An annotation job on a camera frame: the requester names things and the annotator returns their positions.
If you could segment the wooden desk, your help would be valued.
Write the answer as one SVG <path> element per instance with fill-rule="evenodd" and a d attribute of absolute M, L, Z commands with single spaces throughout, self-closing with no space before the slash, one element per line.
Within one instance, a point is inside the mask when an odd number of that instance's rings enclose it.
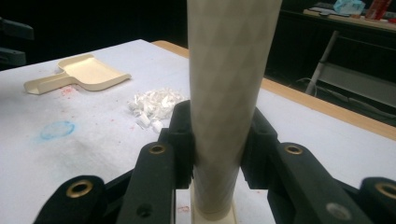
<path fill-rule="evenodd" d="M 297 29 L 304 28 L 304 35 L 316 34 L 314 42 L 322 48 L 324 40 L 337 31 L 331 63 L 396 82 L 396 24 L 324 16 L 308 9 L 299 13 L 281 10 L 280 19 L 288 19 Z"/>

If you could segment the red packet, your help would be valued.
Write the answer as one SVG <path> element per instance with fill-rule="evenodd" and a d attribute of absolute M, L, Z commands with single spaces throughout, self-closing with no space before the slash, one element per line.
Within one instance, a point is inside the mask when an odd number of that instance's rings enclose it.
<path fill-rule="evenodd" d="M 367 20 L 379 21 L 385 15 L 392 0 L 373 0 L 372 4 L 366 10 L 365 18 Z"/>

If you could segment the beige hand brush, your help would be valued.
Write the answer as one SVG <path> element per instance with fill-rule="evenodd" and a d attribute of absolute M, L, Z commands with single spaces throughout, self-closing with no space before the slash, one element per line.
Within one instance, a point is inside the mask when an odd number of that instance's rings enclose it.
<path fill-rule="evenodd" d="M 232 223 L 233 192 L 282 0 L 187 0 L 192 205 Z"/>

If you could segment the white metal stand leg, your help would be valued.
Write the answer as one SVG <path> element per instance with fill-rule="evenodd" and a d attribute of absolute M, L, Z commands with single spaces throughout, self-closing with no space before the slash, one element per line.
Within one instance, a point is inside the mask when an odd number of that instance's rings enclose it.
<path fill-rule="evenodd" d="M 328 60 L 328 57 L 329 57 L 329 55 L 330 55 L 330 53 L 332 51 L 332 48 L 333 48 L 338 36 L 339 36 L 339 32 L 338 31 L 333 31 L 332 32 L 332 36 L 331 36 L 331 38 L 330 38 L 330 40 L 329 40 L 329 42 L 327 44 L 327 47 L 324 50 L 321 58 L 319 59 L 318 64 L 316 66 L 316 69 L 315 69 L 312 77 L 309 78 L 309 83 L 307 85 L 307 88 L 305 89 L 305 93 L 306 94 L 309 94 L 309 95 L 314 94 L 314 95 L 316 95 L 318 79 L 319 79 L 319 77 L 321 75 L 322 70 L 325 67 L 325 64 L 326 64 L 326 62 Z"/>

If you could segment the pile of white paper scraps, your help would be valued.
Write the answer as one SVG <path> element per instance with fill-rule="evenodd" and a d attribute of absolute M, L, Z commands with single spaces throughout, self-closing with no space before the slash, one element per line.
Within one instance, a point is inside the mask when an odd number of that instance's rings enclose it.
<path fill-rule="evenodd" d="M 159 133 L 163 121 L 170 119 L 175 106 L 185 100 L 180 92 L 162 88 L 136 94 L 128 107 L 138 126 Z"/>

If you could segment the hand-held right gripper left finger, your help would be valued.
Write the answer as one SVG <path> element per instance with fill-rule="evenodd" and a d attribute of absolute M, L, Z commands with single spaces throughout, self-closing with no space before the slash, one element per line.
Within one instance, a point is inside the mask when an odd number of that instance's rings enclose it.
<path fill-rule="evenodd" d="M 170 145 L 175 151 L 176 188 L 187 189 L 191 184 L 194 163 L 190 100 L 175 105 L 169 127 L 162 128 L 159 141 Z"/>

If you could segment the grey shelf board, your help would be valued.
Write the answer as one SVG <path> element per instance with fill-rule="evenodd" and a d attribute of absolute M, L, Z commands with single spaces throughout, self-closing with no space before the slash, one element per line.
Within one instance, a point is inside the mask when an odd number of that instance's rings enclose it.
<path fill-rule="evenodd" d="M 323 65 L 318 79 L 381 104 L 396 107 L 395 83 L 332 63 Z"/>

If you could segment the light blue plastic bag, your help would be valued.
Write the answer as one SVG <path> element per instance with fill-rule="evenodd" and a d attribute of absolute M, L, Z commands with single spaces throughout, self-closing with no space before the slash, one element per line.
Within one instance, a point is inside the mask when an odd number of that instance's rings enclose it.
<path fill-rule="evenodd" d="M 338 14 L 360 15 L 365 3 L 361 0 L 336 0 L 333 9 Z"/>

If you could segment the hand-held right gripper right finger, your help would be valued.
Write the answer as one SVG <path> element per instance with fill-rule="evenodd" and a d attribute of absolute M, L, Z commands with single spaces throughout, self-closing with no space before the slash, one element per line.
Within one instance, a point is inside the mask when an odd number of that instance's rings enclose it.
<path fill-rule="evenodd" d="M 240 164 L 250 189 L 268 189 L 269 152 L 277 143 L 276 130 L 262 112 L 255 108 Z"/>

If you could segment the beige dustpan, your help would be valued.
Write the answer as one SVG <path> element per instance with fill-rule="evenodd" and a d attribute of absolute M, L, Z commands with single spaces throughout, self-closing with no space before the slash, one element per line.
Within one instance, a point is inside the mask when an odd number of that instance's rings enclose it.
<path fill-rule="evenodd" d="M 37 95 L 72 84 L 86 91 L 102 91 L 132 77 L 100 62 L 92 54 L 61 60 L 58 67 L 62 70 L 60 74 L 27 81 L 23 87 L 28 93 Z"/>

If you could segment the dark chair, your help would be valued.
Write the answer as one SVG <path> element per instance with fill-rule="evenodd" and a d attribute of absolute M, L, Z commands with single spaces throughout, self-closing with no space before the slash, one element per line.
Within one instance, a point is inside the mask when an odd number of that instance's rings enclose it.
<path fill-rule="evenodd" d="M 30 25 L 0 17 L 0 64 L 26 65 L 26 53 L 22 49 L 26 41 L 34 39 L 35 31 Z"/>

